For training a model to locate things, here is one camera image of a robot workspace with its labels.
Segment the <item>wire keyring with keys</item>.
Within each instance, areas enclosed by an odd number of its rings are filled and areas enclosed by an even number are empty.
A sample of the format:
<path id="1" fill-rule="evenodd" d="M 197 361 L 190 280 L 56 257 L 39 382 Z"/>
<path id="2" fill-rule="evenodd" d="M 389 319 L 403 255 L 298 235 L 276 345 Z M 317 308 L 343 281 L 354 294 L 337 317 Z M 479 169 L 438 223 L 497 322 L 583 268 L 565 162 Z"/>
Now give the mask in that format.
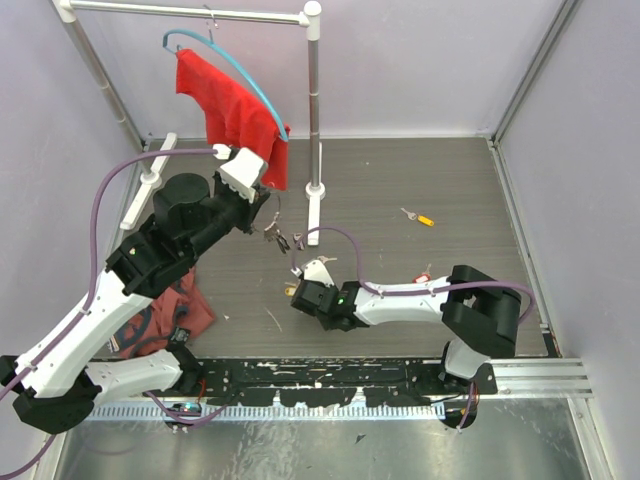
<path id="1" fill-rule="evenodd" d="M 275 243 L 280 252 L 286 255 L 290 252 L 291 246 L 279 225 L 282 210 L 282 201 L 279 194 L 276 195 L 276 202 L 277 205 L 271 222 L 263 229 L 263 238 L 268 243 Z"/>

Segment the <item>key with orange tag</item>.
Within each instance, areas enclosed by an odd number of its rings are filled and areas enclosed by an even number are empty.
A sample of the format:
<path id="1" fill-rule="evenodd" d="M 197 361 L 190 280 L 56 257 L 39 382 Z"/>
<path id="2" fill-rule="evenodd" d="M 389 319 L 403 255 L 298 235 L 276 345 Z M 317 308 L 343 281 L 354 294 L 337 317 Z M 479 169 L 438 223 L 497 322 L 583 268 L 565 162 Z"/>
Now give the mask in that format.
<path id="1" fill-rule="evenodd" d="M 401 211 L 406 215 L 406 217 L 410 220 L 410 221 L 417 221 L 422 225 L 425 225 L 427 227 L 434 227 L 435 226 L 435 222 L 430 219 L 429 217 L 426 217 L 424 215 L 420 215 L 418 213 L 415 212 L 411 212 L 405 208 L 401 208 Z"/>

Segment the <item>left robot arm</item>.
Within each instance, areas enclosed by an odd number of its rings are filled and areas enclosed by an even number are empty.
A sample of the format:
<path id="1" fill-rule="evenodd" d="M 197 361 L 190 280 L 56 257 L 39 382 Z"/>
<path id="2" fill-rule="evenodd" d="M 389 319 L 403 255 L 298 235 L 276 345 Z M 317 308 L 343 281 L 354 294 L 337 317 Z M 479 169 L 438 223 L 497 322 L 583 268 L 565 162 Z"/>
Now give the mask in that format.
<path id="1" fill-rule="evenodd" d="M 185 276 L 197 260 L 233 229 L 249 233 L 269 190 L 246 192 L 222 171 L 211 180 L 194 173 L 170 178 L 153 196 L 153 212 L 125 238 L 99 274 L 90 307 L 57 326 L 71 330 L 51 351 L 57 334 L 20 355 L 1 358 L 1 383 L 16 393 L 20 420 L 48 434 L 79 425 L 103 403 L 147 391 L 188 396 L 203 376 L 200 363 L 176 341 L 146 356 L 115 363 L 94 354 L 132 317 Z"/>

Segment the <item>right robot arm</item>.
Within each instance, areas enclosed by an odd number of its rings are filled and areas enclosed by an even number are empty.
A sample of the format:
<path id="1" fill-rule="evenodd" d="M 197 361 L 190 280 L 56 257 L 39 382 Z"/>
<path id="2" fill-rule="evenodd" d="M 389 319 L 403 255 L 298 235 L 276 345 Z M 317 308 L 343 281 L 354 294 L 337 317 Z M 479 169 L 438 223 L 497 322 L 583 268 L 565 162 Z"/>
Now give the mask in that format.
<path id="1" fill-rule="evenodd" d="M 291 306 L 326 330 L 350 331 L 390 323 L 438 324 L 454 338 L 443 349 L 438 379 L 444 390 L 466 390 L 491 359 L 515 356 L 521 295 L 481 271 L 456 265 L 451 274 L 423 283 L 337 286 L 324 263 L 296 271 Z"/>

